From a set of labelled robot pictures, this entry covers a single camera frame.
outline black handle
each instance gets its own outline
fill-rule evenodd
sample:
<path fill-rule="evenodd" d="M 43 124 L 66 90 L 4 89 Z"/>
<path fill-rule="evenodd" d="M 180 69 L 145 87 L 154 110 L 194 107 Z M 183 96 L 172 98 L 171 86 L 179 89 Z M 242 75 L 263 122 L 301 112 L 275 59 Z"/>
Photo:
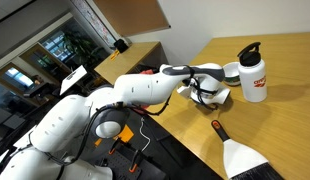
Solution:
<path fill-rule="evenodd" d="M 217 120 L 212 121 L 211 124 L 223 142 L 230 139 L 230 137 L 226 134 L 222 125 Z"/>
<path fill-rule="evenodd" d="M 249 52 L 253 48 L 255 48 L 255 52 L 259 51 L 259 45 L 261 45 L 260 42 L 254 42 L 250 45 L 248 45 L 246 48 L 244 48 L 238 55 L 237 57 L 242 57 L 245 53 Z"/>

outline red label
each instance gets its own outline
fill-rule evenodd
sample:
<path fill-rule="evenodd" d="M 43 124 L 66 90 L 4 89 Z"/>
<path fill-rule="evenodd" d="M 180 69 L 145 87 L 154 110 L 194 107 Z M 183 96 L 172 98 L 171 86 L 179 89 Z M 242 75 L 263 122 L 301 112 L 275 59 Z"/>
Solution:
<path fill-rule="evenodd" d="M 266 83 L 266 76 L 264 76 L 263 78 L 254 81 L 254 87 L 264 87 Z"/>

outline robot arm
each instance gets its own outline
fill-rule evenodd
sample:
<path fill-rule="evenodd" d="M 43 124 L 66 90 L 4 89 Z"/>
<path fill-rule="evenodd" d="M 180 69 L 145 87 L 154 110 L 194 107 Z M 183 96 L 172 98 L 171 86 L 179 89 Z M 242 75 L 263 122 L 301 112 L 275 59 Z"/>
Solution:
<path fill-rule="evenodd" d="M 114 137 L 121 132 L 128 117 L 127 109 L 114 109 L 114 103 L 135 105 L 154 105 L 164 102 L 174 88 L 185 79 L 195 79 L 190 88 L 189 97 L 201 104 L 223 104 L 230 90 L 221 85 L 224 70 L 217 64 L 207 63 L 199 66 L 162 65 L 160 72 L 153 75 L 122 75 L 115 82 L 114 88 L 103 87 L 92 92 L 88 97 L 70 95 L 56 104 L 30 136 L 34 148 L 21 151 L 12 158 L 0 179 L 37 179 L 46 172 L 58 174 L 60 166 L 46 157 L 46 153 L 62 150 L 83 129 L 93 129 L 102 138 Z M 102 113 L 96 109 L 104 107 Z M 28 166 L 18 162 L 28 162 Z M 81 171 L 94 174 L 95 178 L 108 177 L 111 171 L 95 167 L 78 159 L 65 166 L 61 179 L 79 177 Z"/>

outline floor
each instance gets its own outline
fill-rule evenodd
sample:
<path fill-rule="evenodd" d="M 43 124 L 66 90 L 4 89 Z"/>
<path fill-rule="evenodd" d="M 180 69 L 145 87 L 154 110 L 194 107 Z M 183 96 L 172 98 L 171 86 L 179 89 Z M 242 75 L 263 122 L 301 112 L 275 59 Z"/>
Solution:
<path fill-rule="evenodd" d="M 48 108 L 44 108 L 42 111 L 36 113 L 34 117 L 32 117 L 35 121 L 30 123 L 28 128 L 34 126 L 35 123 L 39 122 L 41 117 L 48 112 Z M 146 119 L 148 123 L 144 123 L 142 132 L 144 135 L 150 138 L 150 144 L 143 151 L 143 154 L 149 159 L 151 162 L 166 173 L 167 178 L 171 180 L 219 180 L 220 178 L 214 171 L 212 171 L 207 165 L 205 165 L 201 160 L 199 160 L 194 154 L 192 154 L 187 148 L 185 148 L 179 141 L 177 141 L 174 137 L 168 136 L 164 140 L 156 141 L 154 135 L 154 124 L 149 124 L 149 122 L 155 122 L 152 119 Z M 135 112 L 132 112 L 130 117 L 128 118 L 127 125 L 134 132 L 134 136 L 129 141 L 129 144 L 134 149 L 143 149 L 147 144 L 148 140 L 144 138 L 140 134 L 141 127 L 141 116 Z M 156 131 L 163 130 L 158 125 L 155 127 Z M 109 145 L 101 146 L 99 149 L 100 152 L 108 151 Z"/>

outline black brush handle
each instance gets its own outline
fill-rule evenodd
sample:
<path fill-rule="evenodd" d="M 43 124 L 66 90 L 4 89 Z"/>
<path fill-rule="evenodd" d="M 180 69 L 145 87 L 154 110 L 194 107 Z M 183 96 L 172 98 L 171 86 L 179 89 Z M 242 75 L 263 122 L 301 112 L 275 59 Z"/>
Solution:
<path fill-rule="evenodd" d="M 222 125 L 217 120 L 213 120 L 211 124 L 223 142 L 230 139 Z"/>

